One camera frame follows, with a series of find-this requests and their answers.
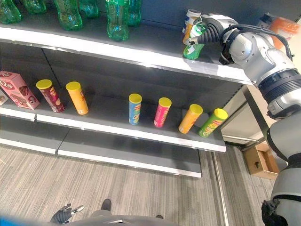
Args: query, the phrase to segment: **orange container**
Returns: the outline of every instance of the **orange container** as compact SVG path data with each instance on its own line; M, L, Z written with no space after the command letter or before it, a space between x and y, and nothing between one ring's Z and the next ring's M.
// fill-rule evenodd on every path
M282 17L277 17L275 20L273 20L269 29L277 34L284 36L289 41L295 34L298 33L300 25L295 23L294 21ZM272 36L272 39L275 48L281 49L283 47L282 42L278 38Z
M72 99L72 102L78 114L87 114L89 112L86 99L83 91L81 90L80 83L77 81L69 82L66 89Z
M179 131L181 133L188 133L198 117L203 113L203 108L200 105L192 104L189 107L184 119L182 120Z

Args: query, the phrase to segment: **brown cardboard box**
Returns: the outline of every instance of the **brown cardboard box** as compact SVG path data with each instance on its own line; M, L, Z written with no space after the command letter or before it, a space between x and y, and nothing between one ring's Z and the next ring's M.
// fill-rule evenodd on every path
M253 176L275 180L279 168L267 144L258 144L244 152L250 174Z

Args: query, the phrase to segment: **gray shelf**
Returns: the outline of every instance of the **gray shelf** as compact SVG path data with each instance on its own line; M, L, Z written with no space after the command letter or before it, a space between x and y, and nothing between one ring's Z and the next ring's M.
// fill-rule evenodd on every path
M17 107L11 99L8 99L5 104L0 106L0 115L34 121L36 113L31 109Z
M78 129L69 131L58 155L197 178L202 176L196 150Z
M0 144L55 154L69 128L0 117Z
M226 146L220 129L216 129L208 138L197 134L199 127L206 121L208 115L203 113L188 134L178 130L186 111L171 107L163 128L156 128L153 124L157 106L142 103L138 125L128 123L128 101L112 97L85 94L89 106L89 113L78 115L69 97L61 95L66 109L62 113L54 113L45 99L35 110L17 107L10 100L1 108L5 109L5 116L22 118L23 113L36 114L36 120L70 128L111 133L115 135L136 137L161 143L169 143L205 151L225 152Z
M183 59L185 46L179 31L142 24L130 28L128 41L114 42L107 36L105 17L83 19L81 31L67 32L60 27L51 5L43 15L29 15L24 8L21 13L20 23L1 25L0 41L251 84L242 69L218 62L218 45L205 46L198 61Z

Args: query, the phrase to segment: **blue pringles can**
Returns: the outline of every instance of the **blue pringles can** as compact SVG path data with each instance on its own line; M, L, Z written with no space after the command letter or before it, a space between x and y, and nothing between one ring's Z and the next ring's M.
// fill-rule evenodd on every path
M129 97L128 122L132 125L137 125L139 122L140 108L142 96L137 93L132 93Z

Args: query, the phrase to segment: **person's shoe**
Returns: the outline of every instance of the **person's shoe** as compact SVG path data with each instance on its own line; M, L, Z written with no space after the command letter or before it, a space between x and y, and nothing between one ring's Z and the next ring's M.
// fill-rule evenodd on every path
M102 207L100 209L111 211L111 205L112 205L111 200L106 199L106 200L103 201Z

